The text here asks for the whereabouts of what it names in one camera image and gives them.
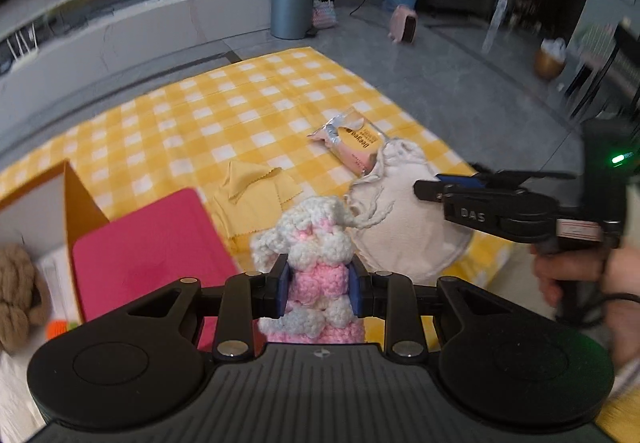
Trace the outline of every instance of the snack package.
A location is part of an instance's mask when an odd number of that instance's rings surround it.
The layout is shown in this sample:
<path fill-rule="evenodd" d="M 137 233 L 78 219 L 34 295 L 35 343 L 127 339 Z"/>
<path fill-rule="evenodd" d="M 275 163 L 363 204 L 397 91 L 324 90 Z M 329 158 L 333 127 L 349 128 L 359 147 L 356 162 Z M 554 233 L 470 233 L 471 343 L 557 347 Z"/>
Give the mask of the snack package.
<path fill-rule="evenodd" d="M 344 165 L 358 176 L 366 176 L 376 164 L 378 149 L 388 140 L 385 134 L 355 109 L 334 116 L 307 136 L 324 142 Z"/>

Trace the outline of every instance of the open box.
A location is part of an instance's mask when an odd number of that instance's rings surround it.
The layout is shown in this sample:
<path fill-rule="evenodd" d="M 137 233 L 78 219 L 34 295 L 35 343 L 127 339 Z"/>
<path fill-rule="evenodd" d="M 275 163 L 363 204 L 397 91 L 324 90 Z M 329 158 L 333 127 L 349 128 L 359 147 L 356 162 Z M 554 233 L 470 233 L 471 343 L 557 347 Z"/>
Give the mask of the open box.
<path fill-rule="evenodd" d="M 0 200 L 0 246 L 24 246 L 51 297 L 50 320 L 81 323 L 71 250 L 86 233 L 109 220 L 84 188 L 70 163 L 61 162 Z M 0 353 L 0 441 L 24 441 L 43 425 L 26 381 L 36 349 L 46 341 L 45 328 L 31 328 L 26 347 Z"/>

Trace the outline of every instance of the brown yarn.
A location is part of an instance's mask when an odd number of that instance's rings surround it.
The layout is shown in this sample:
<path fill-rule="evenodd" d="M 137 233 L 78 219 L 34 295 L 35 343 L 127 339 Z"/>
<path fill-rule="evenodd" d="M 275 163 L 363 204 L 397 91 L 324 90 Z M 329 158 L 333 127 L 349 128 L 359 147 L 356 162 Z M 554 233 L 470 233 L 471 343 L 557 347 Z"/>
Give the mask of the brown yarn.
<path fill-rule="evenodd" d="M 12 353 L 28 340 L 31 326 L 49 318 L 46 281 L 20 245 L 0 248 L 0 352 Z"/>

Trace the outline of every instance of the silver bolt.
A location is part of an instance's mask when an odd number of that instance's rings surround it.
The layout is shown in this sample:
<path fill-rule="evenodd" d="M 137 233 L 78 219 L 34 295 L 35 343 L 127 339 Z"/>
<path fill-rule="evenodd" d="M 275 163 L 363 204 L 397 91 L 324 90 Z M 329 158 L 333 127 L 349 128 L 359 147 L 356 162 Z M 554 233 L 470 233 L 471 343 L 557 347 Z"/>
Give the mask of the silver bolt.
<path fill-rule="evenodd" d="M 391 350 L 399 357 L 417 357 L 424 351 L 424 346 L 411 340 L 396 342 Z"/>
<path fill-rule="evenodd" d="M 218 344 L 218 352 L 225 357 L 239 357 L 249 350 L 249 346 L 241 340 L 225 340 Z"/>

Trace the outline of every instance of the trash can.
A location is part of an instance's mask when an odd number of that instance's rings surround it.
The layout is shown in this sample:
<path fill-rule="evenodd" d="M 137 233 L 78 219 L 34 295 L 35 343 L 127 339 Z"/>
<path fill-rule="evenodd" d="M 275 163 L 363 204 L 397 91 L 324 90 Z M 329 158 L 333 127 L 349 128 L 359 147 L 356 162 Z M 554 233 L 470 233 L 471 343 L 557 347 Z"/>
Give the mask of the trash can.
<path fill-rule="evenodd" d="M 271 35 L 304 38 L 311 28 L 314 0 L 271 0 Z"/>

